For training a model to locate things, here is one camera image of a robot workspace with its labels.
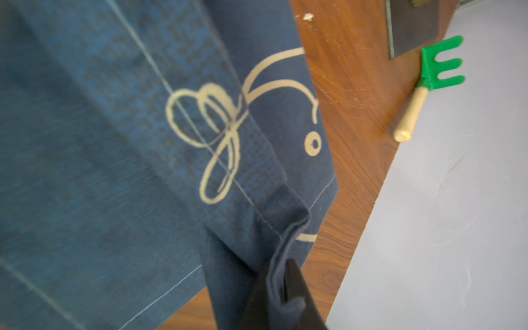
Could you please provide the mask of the blue printed pillowcase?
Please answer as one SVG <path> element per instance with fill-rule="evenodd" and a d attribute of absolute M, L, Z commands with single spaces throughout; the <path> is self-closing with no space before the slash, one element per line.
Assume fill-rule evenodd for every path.
<path fill-rule="evenodd" d="M 1 2 L 1 328 L 238 329 L 338 192 L 288 1 Z"/>

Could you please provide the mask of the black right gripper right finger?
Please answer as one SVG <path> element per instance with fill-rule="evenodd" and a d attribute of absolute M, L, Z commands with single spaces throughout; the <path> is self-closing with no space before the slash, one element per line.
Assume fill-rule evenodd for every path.
<path fill-rule="evenodd" d="M 290 308 L 287 312 L 289 329 L 327 329 L 294 259 L 286 263 L 284 289 L 285 306 Z"/>

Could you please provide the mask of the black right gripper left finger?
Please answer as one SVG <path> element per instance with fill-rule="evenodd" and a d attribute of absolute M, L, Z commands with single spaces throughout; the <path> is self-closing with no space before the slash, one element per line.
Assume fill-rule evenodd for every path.
<path fill-rule="evenodd" d="M 270 264 L 266 263 L 258 274 L 238 329 L 280 329 L 281 289 L 270 276 Z"/>

